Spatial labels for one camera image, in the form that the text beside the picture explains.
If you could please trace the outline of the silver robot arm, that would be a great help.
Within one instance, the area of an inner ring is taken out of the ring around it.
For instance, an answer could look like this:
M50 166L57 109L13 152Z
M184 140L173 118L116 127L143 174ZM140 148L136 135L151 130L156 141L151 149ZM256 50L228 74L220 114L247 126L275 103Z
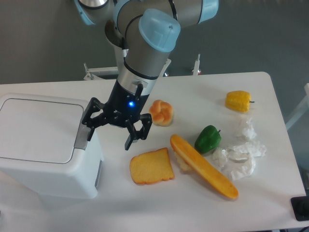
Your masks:
M145 140L152 116L142 109L160 76L181 29L213 18L217 0L77 0L87 25L106 20L105 35L114 45L118 77L106 103L92 98L82 124L91 140L95 129L110 124L129 132L125 148Z

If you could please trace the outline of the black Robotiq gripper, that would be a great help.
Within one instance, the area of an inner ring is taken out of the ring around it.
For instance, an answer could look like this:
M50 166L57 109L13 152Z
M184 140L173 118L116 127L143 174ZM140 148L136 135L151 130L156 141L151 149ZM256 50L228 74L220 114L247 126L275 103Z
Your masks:
M104 104L97 98L92 97L86 107L82 118L82 124L90 128L87 141L91 141L95 129L111 124L121 128L127 128L129 136L125 142L125 150L129 150L132 143L137 140L146 140L152 126L150 113L142 114L141 111L148 99L148 95L142 95L144 86L138 81L133 86L133 92L123 88L119 82L115 82L108 101ZM93 113L102 110L98 116L92 117ZM142 122L140 130L136 130L134 123Z

